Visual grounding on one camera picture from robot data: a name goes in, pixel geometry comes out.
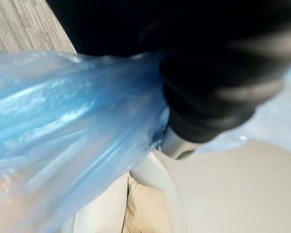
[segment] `white surface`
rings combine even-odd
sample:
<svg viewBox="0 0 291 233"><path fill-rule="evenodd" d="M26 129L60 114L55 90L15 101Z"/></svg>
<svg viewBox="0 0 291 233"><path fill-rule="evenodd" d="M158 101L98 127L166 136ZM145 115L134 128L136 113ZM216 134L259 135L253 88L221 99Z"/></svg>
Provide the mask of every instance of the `white surface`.
<svg viewBox="0 0 291 233"><path fill-rule="evenodd" d="M156 156L150 153L130 174L140 184L165 191L173 232L186 233L186 222L177 190Z"/></svg>
<svg viewBox="0 0 291 233"><path fill-rule="evenodd" d="M291 233L291 153L253 141L183 161L157 157L178 190L188 233Z"/></svg>
<svg viewBox="0 0 291 233"><path fill-rule="evenodd" d="M60 233L121 233L127 201L128 173L117 179L64 224Z"/></svg>

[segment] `translucent plastic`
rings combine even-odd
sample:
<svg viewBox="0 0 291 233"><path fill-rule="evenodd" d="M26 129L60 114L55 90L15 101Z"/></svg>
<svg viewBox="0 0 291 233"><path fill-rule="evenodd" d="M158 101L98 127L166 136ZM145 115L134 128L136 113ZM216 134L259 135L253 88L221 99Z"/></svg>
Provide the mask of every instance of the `translucent plastic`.
<svg viewBox="0 0 291 233"><path fill-rule="evenodd" d="M244 125L222 133L197 153L236 148L250 139L272 143L291 151L291 68L284 75L285 87L257 109Z"/></svg>
<svg viewBox="0 0 291 233"><path fill-rule="evenodd" d="M155 148L160 59L0 57L0 233L53 232Z"/></svg>

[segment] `silver metal part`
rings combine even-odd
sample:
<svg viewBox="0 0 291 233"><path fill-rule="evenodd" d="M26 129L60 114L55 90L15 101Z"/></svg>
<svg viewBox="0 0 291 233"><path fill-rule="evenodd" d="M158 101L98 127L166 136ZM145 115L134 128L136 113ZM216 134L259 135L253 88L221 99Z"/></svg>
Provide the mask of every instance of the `silver metal part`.
<svg viewBox="0 0 291 233"><path fill-rule="evenodd" d="M160 150L171 158L184 159L201 146L202 144L182 139L168 127L160 145Z"/></svg>

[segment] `gray carpet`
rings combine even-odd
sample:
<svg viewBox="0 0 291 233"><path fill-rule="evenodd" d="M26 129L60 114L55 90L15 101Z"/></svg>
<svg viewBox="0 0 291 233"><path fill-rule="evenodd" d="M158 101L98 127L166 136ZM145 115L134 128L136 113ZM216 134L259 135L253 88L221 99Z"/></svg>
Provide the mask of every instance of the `gray carpet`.
<svg viewBox="0 0 291 233"><path fill-rule="evenodd" d="M0 49L75 52L44 0L0 0Z"/></svg>

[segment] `black sleeve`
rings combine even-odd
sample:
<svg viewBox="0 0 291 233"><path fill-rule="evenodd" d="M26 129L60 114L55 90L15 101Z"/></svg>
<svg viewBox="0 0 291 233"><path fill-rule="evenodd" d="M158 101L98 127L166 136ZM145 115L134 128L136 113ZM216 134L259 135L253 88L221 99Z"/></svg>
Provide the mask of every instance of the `black sleeve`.
<svg viewBox="0 0 291 233"><path fill-rule="evenodd" d="M169 125L192 142L247 121L291 64L291 0L48 2L78 52L166 52Z"/></svg>

